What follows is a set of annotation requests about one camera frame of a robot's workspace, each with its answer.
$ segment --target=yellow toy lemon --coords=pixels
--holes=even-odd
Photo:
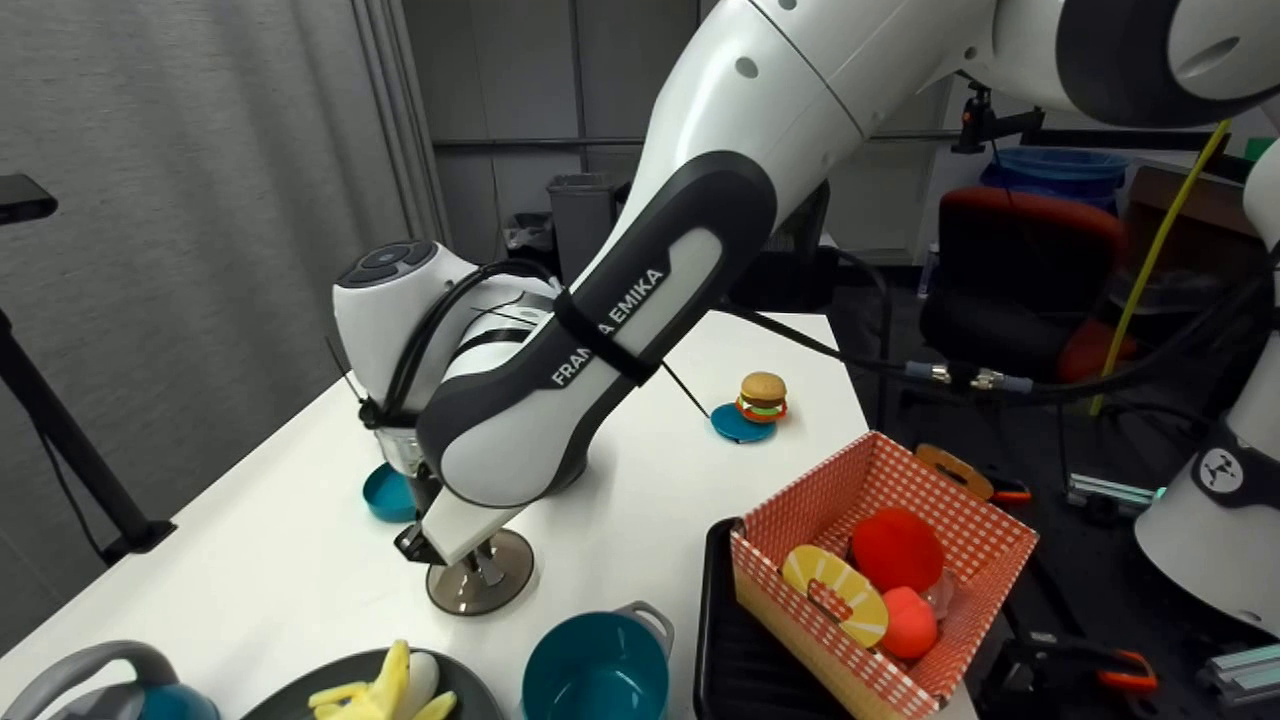
[[[793,593],[809,596],[849,642],[875,649],[889,632],[883,596],[836,553],[796,544],[783,562]]]

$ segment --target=white table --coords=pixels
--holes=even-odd
[[[783,318],[833,341],[824,318]],[[849,371],[733,318],[710,318],[670,356],[700,403],[737,395],[752,368],[793,385],[776,439],[737,450],[660,371],[598,432],[588,475],[511,520],[535,549],[535,580],[498,615],[444,615],[425,568],[394,549],[362,479],[382,465],[344,385],[330,389],[201,501],[154,555],[129,555],[0,666],[0,710],[51,661],[97,642],[150,642],[176,674],[244,717],[288,679],[396,635],[467,666],[507,717],[521,674],[560,621],[630,600],[678,626],[672,717],[692,717],[706,531],[864,437]]]

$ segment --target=plate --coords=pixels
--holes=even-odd
[[[355,686],[355,679],[378,679],[378,674],[386,669],[386,649],[378,654],[362,654],[362,656],[344,656],[333,661],[294,686],[286,686],[278,695],[269,695],[264,704],[255,704],[244,720],[309,720],[309,695],[337,690],[337,686]],[[498,720],[498,699],[487,695],[487,690],[480,686],[475,674],[467,674],[461,661],[431,654],[439,666],[439,693],[457,693],[457,710],[450,720]]]

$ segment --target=small teal cup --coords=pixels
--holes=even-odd
[[[417,520],[412,479],[400,475],[394,465],[382,465],[363,479],[363,505],[386,525]]]
[[[529,720],[670,717],[672,626],[652,604],[585,612],[555,626],[525,666]]]

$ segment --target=yellow cable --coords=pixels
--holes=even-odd
[[[1117,334],[1113,334],[1113,348],[1108,348],[1108,360],[1106,360],[1106,371],[1101,371],[1101,376],[1113,376],[1113,368],[1117,368],[1117,360],[1122,360],[1122,348],[1126,348],[1126,335],[1129,335],[1129,326],[1133,326],[1133,313],[1136,313],[1136,305],[1144,300],[1144,291],[1149,291],[1149,285],[1151,285],[1151,271],[1155,271],[1155,262],[1161,262],[1161,252],[1164,252],[1164,243],[1167,243],[1167,234],[1174,234],[1176,217],[1184,214],[1184,203],[1190,203],[1190,198],[1191,198],[1205,166],[1217,157],[1217,150],[1228,139],[1228,132],[1232,132],[1228,119],[1222,119],[1222,124],[1213,128],[1213,137],[1205,139],[1191,173],[1190,173],[1184,185],[1176,189],[1176,198],[1174,198],[1174,203],[1167,203],[1167,214],[1164,214],[1164,220],[1161,220],[1161,227],[1155,227],[1155,237],[1151,237],[1151,250],[1149,250],[1149,256],[1144,256],[1144,269],[1136,271],[1136,281],[1133,281],[1133,290],[1129,290],[1129,300],[1126,300],[1122,326],[1117,326]]]

